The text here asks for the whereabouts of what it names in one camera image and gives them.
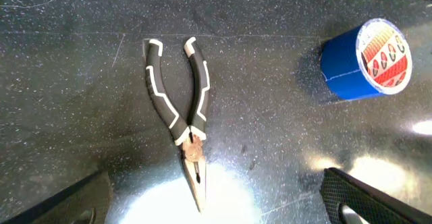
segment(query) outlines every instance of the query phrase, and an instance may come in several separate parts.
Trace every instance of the blue tape roll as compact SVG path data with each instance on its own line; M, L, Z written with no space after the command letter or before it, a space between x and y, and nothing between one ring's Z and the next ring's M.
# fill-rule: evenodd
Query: blue tape roll
M321 71L340 98L366 99L402 91L412 60L403 34L387 20L372 19L325 44Z

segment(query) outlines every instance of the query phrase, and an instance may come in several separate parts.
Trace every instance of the black handle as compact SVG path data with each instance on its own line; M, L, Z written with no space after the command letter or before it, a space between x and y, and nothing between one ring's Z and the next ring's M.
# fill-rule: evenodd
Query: black handle
M146 65L148 93L150 94L156 111L171 131L176 145L179 146L189 137L190 129L172 104L163 86L161 74L163 44L156 39L150 39L148 45Z
M210 78L203 52L196 43L195 37L189 38L184 45L184 50L189 57L194 73L194 102L190 114L190 131L201 140L205 140L206 115L209 107Z

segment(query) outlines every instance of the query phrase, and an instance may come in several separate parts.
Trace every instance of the pliers cutting edge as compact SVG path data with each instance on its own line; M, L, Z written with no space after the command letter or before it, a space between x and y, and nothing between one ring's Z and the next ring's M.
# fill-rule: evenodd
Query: pliers cutting edge
M188 125L167 96L161 75L162 42L151 39L148 42L146 63L147 89L153 104L174 137L175 145L182 145L185 172L192 188L198 210L201 212L206 201L206 162L203 154L206 114L209 106L209 71L203 53L195 37L184 45L194 74L194 100Z

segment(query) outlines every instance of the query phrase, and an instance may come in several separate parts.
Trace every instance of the blue tape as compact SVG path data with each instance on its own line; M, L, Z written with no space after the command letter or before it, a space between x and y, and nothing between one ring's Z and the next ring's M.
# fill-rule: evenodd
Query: blue tape
M373 79L367 74L367 68L364 67L362 59L358 60L358 55L361 55L361 53L357 53L357 50L359 50L359 32L371 22L385 22L394 28L397 33L400 33L390 22L374 19L329 40L323 48L321 71L329 89L341 99L367 99L395 94L394 92L385 93L386 90L389 91L388 88L373 82Z

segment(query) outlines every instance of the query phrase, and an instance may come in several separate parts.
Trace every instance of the pliers handle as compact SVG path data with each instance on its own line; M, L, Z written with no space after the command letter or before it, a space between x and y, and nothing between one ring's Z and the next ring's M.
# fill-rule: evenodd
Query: pliers handle
M162 42L151 39L148 42L146 81L150 97L162 120L171 131L175 144L179 146L192 132L201 140L206 140L206 114L209 106L209 71L207 62L196 43L195 37L190 38L184 45L194 74L194 100L188 125L167 96L161 75Z

